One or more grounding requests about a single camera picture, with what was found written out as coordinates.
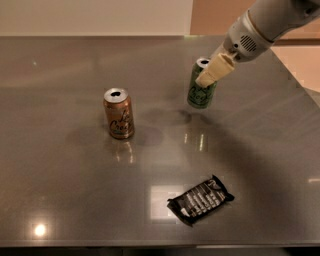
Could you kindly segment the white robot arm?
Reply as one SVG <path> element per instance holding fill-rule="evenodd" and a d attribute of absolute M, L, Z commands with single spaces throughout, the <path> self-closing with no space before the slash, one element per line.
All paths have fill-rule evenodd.
<path fill-rule="evenodd" d="M 256 59 L 291 30 L 320 16 L 320 0 L 256 0 L 229 28 L 196 83 L 206 88 L 235 64 Z"/>

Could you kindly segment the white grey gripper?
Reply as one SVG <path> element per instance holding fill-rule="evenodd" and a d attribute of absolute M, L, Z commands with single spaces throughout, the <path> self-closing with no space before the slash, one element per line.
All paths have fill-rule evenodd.
<path fill-rule="evenodd" d="M 209 64 L 196 79 L 207 88 L 235 69 L 236 62 L 248 62 L 267 51 L 274 42 L 271 23 L 262 9 L 248 9 L 229 28 L 223 45 L 210 56 Z"/>

